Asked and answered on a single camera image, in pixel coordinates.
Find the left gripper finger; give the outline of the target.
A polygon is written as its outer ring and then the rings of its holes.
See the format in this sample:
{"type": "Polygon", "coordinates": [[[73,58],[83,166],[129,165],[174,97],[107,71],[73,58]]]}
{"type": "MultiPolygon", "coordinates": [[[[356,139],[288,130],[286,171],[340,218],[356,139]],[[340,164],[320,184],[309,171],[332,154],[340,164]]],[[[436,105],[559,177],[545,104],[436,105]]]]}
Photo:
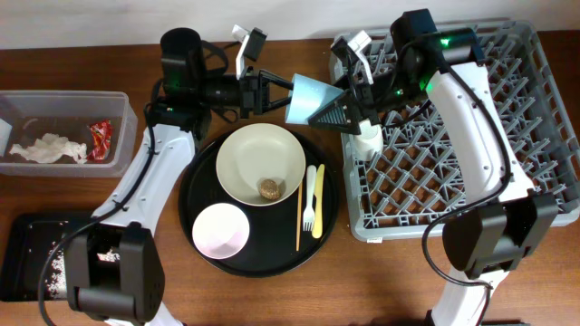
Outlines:
{"type": "Polygon", "coordinates": [[[260,71],[260,82],[264,86],[274,84],[287,90],[292,90],[294,88],[294,84],[291,81],[285,80],[284,78],[264,69],[260,71]]]}
{"type": "Polygon", "coordinates": [[[272,110],[277,110],[289,105],[290,103],[291,103],[290,97],[285,97],[276,101],[270,101],[267,103],[266,111],[269,112],[272,110]]]}

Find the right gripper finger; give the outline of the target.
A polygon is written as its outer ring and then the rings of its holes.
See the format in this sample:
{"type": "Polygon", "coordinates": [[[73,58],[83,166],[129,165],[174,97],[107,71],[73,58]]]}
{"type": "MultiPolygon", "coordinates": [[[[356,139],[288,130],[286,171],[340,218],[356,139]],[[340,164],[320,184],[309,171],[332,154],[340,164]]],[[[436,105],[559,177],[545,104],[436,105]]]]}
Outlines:
{"type": "Polygon", "coordinates": [[[336,59],[333,66],[333,85],[340,89],[349,89],[353,82],[353,51],[343,36],[334,41],[331,50],[336,59]]]}
{"type": "Polygon", "coordinates": [[[360,135],[362,115],[359,105],[351,98],[336,98],[308,118],[308,125],[316,129],[360,135]]]}

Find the blue cup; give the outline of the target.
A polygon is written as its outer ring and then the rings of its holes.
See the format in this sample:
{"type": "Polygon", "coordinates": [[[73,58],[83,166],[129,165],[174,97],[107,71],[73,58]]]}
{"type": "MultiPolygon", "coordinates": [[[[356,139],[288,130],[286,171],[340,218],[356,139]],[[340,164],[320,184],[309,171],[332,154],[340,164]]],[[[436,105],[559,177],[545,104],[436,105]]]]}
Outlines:
{"type": "Polygon", "coordinates": [[[288,93],[290,104],[285,109],[285,123],[307,125],[308,120],[322,107],[343,93],[333,85],[295,74],[294,88],[288,93]]]}

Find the white cup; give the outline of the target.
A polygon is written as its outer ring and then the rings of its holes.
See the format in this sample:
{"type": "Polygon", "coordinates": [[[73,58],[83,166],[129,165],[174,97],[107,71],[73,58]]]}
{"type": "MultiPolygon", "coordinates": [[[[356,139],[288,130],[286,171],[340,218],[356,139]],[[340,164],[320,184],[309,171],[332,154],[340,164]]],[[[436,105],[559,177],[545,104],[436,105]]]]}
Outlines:
{"type": "Polygon", "coordinates": [[[382,152],[382,126],[363,120],[359,127],[361,134],[353,136],[354,156],[362,161],[370,161],[375,154],[382,152]]]}

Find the beige plate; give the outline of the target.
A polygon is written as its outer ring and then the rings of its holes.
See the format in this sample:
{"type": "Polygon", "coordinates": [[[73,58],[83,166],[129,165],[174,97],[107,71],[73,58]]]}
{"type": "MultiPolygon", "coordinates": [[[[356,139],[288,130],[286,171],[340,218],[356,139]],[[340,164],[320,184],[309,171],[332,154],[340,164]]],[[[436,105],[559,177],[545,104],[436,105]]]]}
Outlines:
{"type": "Polygon", "coordinates": [[[303,146],[289,130],[255,123],[235,130],[220,146],[216,159],[219,184],[236,201],[249,206],[272,206],[288,199],[306,170],[303,146]],[[272,180],[280,197],[267,199],[260,185],[272,180]]]}

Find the brown cookie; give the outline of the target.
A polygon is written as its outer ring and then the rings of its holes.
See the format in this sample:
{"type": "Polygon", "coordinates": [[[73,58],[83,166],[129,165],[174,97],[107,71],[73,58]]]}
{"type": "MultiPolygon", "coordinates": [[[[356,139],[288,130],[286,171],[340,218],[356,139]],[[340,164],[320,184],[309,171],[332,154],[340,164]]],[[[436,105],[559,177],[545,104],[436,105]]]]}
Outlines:
{"type": "Polygon", "coordinates": [[[259,184],[258,190],[260,196],[267,200],[276,201],[282,196],[282,192],[279,186],[272,179],[264,179],[259,184]]]}

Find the white plastic fork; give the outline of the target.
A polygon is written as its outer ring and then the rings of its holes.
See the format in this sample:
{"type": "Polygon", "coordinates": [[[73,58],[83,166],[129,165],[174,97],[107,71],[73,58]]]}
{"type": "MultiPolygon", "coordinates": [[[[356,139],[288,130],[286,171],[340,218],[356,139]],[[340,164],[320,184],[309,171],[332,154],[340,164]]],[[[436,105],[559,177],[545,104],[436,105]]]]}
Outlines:
{"type": "Polygon", "coordinates": [[[314,189],[317,167],[310,165],[306,169],[306,204],[303,212],[303,230],[311,232],[314,228],[314,189]]]}

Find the pink bowl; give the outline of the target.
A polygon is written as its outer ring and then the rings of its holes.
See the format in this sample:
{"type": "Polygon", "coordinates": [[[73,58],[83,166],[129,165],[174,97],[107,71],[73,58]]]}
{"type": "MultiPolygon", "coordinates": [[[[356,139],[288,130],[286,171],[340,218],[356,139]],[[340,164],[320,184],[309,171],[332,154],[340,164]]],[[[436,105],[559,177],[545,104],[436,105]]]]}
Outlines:
{"type": "Polygon", "coordinates": [[[237,206],[218,203],[204,208],[191,230],[194,246],[207,258],[223,260],[238,254],[247,244],[250,224],[237,206]]]}

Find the red candy wrapper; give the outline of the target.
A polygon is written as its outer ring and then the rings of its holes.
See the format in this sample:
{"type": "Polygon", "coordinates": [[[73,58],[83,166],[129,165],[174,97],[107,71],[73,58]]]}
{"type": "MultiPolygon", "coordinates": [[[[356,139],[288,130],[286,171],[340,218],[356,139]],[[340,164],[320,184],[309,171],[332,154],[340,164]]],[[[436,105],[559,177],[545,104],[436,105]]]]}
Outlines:
{"type": "Polygon", "coordinates": [[[105,160],[111,149],[113,127],[110,120],[102,120],[88,126],[92,135],[93,148],[87,159],[91,161],[105,160]]]}

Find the large white tissue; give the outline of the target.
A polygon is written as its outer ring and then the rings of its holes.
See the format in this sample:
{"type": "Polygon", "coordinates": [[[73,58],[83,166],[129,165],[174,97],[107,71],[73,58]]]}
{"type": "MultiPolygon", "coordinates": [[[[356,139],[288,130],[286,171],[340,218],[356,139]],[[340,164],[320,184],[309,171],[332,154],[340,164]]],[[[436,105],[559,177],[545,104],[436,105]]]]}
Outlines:
{"type": "Polygon", "coordinates": [[[77,164],[87,162],[87,146],[85,143],[69,141],[67,137],[52,133],[45,133],[32,146],[26,148],[19,144],[14,144],[9,153],[20,155],[26,160],[40,164],[53,164],[62,156],[72,158],[77,164]]]}

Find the rice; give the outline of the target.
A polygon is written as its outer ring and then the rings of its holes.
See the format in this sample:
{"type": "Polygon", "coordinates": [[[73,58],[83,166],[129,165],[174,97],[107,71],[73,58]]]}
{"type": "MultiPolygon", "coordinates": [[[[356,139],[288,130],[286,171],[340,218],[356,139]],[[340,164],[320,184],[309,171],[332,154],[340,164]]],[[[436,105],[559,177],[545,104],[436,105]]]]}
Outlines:
{"type": "MultiPolygon", "coordinates": [[[[121,255],[114,248],[105,253],[97,253],[100,262],[116,263],[121,259],[121,255]]],[[[66,298],[66,278],[64,266],[64,253],[59,250],[51,261],[51,271],[44,279],[45,294],[48,300],[64,300],[66,298]]]]}

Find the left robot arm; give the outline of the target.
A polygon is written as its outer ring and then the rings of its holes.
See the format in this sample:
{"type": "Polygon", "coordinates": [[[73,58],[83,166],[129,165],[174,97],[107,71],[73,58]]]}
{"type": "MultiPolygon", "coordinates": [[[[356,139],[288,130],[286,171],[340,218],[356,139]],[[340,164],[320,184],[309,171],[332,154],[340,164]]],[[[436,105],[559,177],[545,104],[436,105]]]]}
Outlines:
{"type": "Polygon", "coordinates": [[[236,71],[223,65],[208,69],[207,58],[227,59],[224,49],[181,27],[160,39],[163,76],[144,107],[146,130],[140,150],[116,187],[91,220],[68,232],[50,252],[40,272],[38,304],[51,324],[44,288],[54,257],[62,254],[67,302],[108,325],[176,325],[162,302],[165,274],[153,236],[169,193],[208,134],[214,112],[232,110],[238,118],[261,115],[289,104],[271,101],[271,84],[294,85],[271,72],[253,71],[267,35],[258,28],[235,26],[240,48],[236,71]]]}

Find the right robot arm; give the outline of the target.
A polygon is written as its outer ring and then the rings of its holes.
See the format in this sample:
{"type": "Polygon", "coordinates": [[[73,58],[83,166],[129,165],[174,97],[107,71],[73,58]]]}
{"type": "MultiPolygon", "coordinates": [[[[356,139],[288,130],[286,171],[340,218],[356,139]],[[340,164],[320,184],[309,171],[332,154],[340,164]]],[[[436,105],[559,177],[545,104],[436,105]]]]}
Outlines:
{"type": "Polygon", "coordinates": [[[466,203],[434,221],[451,268],[427,312],[429,325],[479,325],[496,287],[535,252],[558,213],[517,162],[488,84],[484,53],[469,28],[439,30],[426,9],[407,11],[390,28],[396,53],[385,80],[348,80],[320,104],[310,126],[357,135],[362,121],[415,101],[441,116],[464,181],[466,203]]]}

